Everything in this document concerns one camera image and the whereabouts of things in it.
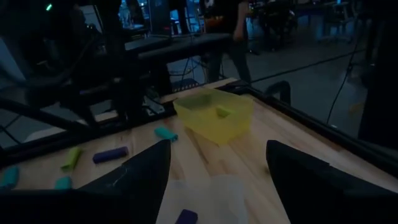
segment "plastic bin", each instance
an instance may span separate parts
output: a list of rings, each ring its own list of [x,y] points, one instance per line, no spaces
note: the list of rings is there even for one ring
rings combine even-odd
[[[251,124],[253,100],[214,89],[174,101],[184,125],[217,144],[226,144]]]

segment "wooden tabletop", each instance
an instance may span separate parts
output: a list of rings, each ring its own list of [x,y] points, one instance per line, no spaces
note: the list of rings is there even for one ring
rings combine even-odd
[[[231,81],[233,80],[223,80],[208,85],[208,88],[224,85]],[[198,89],[187,90],[166,96],[163,100],[173,100],[196,91]],[[256,99],[254,102],[250,132],[232,140],[225,146],[217,146],[185,128],[182,122],[174,116],[79,145],[84,152],[75,170],[69,174],[60,170],[60,166],[67,158],[68,150],[22,162],[19,164],[21,174],[17,189],[53,189],[55,181],[65,175],[70,175],[73,187],[79,188],[117,168],[127,159],[118,159],[96,166],[92,162],[93,154],[127,146],[129,156],[132,157],[159,141],[160,139],[154,134],[154,129],[164,125],[178,134],[178,141],[172,143],[170,179],[184,180],[191,186],[204,186],[208,185],[211,182],[211,177],[216,175],[229,174],[238,177],[243,183],[248,223],[289,223],[267,171],[265,151],[267,141],[270,139],[278,140],[311,154],[351,175],[398,192],[398,180],[394,177],[275,109]],[[98,119],[110,116],[114,115],[112,113],[102,114]],[[48,133],[59,131],[52,130],[42,131],[39,134],[34,133],[28,139],[41,138]]]

